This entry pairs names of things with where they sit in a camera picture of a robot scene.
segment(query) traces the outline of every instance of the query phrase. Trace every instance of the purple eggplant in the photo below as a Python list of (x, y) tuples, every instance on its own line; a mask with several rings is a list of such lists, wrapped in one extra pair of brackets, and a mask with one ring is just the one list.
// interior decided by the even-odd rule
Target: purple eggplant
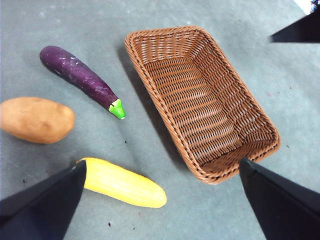
[(40, 52), (40, 60), (51, 72), (81, 89), (118, 119), (125, 118), (121, 100), (96, 73), (70, 52), (61, 47), (46, 46)]

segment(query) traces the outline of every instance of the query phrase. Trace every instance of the brown potato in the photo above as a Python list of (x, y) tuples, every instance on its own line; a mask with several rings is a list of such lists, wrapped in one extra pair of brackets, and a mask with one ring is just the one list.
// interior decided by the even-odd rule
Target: brown potato
[(39, 144), (63, 139), (75, 125), (71, 108), (39, 97), (18, 97), (1, 103), (1, 129)]

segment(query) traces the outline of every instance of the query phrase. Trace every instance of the basket rim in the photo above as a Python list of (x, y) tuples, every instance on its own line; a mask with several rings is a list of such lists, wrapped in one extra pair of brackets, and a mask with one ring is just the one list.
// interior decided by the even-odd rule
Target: basket rim
[(134, 64), (135, 69), (137, 70), (141, 80), (143, 81), (145, 86), (151, 87), (151, 91), (147, 89), (149, 92), (153, 103), (155, 104), (157, 110), (159, 111), (167, 129), (170, 132), (171, 137), (173, 138), (173, 141), (178, 149), (178, 151), (181, 154), (182, 159), (186, 163), (187, 167), (190, 169), (190, 171), (202, 182), (207, 184), (218, 184), (233, 175), (235, 175), (239, 170), (239, 165), (237, 167), (234, 167), (232, 169), (227, 168), (222, 174), (219, 176), (216, 176), (217, 174), (212, 174), (210, 172), (205, 172), (202, 167), (199, 165), (197, 160), (195, 159), (194, 155), (192, 154), (192, 151), (189, 148), (189, 145), (185, 138), (183, 137), (179, 127), (175, 123), (169, 109), (166, 106), (165, 101), (163, 100), (161, 94), (158, 92), (155, 83), (153, 81), (153, 78), (148, 73), (148, 70), (144, 66), (142, 60), (139, 58), (138, 52), (134, 46), (134, 40), (138, 37), (159, 37), (159, 36), (168, 36), (168, 35), (174, 35), (174, 34), (184, 34), (187, 32), (200, 32), (204, 35), (204, 37), (209, 41), (209, 44), (213, 46), (216, 53), (222, 58), (223, 63), (226, 65), (229, 73), (232, 75), (232, 77), (235, 79), (235, 82), (239, 87), (241, 88), (243, 94), (246, 97), (246, 100), (252, 105), (255, 111), (259, 113), (262, 117), (264, 117), (265, 122), (268, 124), (268, 127), (271, 129), (272, 134), (272, 144), (268, 146), (268, 149), (264, 151), (263, 153), (259, 154), (258, 156), (255, 156), (251, 160), (254, 162), (258, 162), (261, 160), (263, 156), (269, 155), (276, 151), (280, 147), (280, 136), (278, 133), (278, 130), (274, 126), (274, 124), (271, 122), (270, 118), (267, 116), (265, 111), (262, 109), (262, 107), (259, 105), (259, 103), (255, 100), (252, 93), (249, 91), (246, 84), (242, 81), (240, 76), (237, 74), (237, 72), (234, 70), (234, 68), (229, 63), (227, 57), (222, 52), (216, 41), (212, 38), (212, 36), (204, 30), (202, 27), (191, 25), (191, 26), (179, 26), (179, 27), (168, 27), (168, 28), (156, 28), (156, 29), (147, 29), (147, 30), (137, 30), (130, 32), (126, 38), (125, 38), (125, 48), (127, 49), (129, 56), (131, 58), (131, 61)]

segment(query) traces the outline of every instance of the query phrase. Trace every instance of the wicker basket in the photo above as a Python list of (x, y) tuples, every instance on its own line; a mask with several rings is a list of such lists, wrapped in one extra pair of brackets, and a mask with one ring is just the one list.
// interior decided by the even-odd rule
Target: wicker basket
[(280, 136), (213, 38), (184, 26), (130, 33), (125, 47), (191, 172), (218, 184), (275, 152)]

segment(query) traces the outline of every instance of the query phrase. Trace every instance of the gray surface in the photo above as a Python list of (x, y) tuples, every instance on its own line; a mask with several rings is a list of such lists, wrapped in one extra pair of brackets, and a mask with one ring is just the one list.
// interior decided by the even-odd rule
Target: gray surface
[[(264, 239), (238, 175), (212, 186), (187, 169), (123, 42), (142, 29), (198, 25), (210, 32), (282, 137), (281, 149), (261, 164), (320, 192), (320, 45), (267, 39), (302, 16), (287, 0), (1, 1), (1, 101), (37, 96), (76, 113), (74, 130), (56, 144), (1, 132), (1, 198), (84, 156), (99, 157), (159, 183), (167, 204), (135, 207), (84, 190), (66, 240)], [(45, 69), (39, 52), (47, 45), (67, 49), (105, 79), (126, 119)]]

